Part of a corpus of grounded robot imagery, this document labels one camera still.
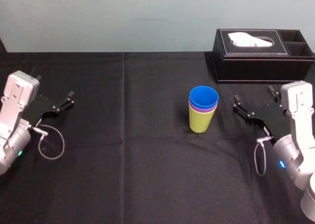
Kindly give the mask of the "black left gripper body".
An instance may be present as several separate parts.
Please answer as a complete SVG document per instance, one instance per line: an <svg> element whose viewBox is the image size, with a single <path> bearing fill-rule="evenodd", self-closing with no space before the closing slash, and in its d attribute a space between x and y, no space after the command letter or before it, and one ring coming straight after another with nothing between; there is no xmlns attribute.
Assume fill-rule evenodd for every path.
<svg viewBox="0 0 315 224"><path fill-rule="evenodd" d="M22 119L28 121L32 127L48 116L57 115L59 107L53 99L43 95L37 95L32 103L26 107Z"/></svg>

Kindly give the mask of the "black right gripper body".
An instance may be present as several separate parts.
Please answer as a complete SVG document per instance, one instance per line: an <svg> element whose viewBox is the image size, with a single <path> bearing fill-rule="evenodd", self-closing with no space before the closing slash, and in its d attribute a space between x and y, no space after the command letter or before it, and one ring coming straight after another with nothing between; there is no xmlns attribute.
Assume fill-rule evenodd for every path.
<svg viewBox="0 0 315 224"><path fill-rule="evenodd" d="M254 124L259 126L266 136L272 137L274 146L282 137L290 134L289 117L284 113L279 103L268 103L257 107Z"/></svg>

